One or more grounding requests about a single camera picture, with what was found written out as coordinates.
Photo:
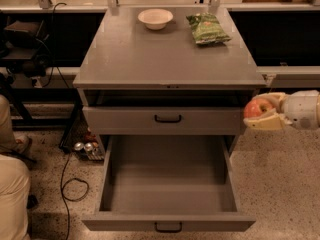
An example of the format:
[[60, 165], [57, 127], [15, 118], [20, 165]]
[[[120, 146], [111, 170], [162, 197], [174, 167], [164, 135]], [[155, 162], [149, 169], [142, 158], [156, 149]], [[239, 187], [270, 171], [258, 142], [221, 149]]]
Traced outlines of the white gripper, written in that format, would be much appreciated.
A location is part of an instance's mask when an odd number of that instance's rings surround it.
[[[283, 92], [269, 92], [254, 97], [262, 109], [282, 109], [292, 127], [315, 130], [320, 127], [320, 92], [298, 91], [286, 97]], [[245, 118], [244, 124], [254, 130], [280, 130], [285, 126], [283, 118], [275, 113], [266, 117]]]

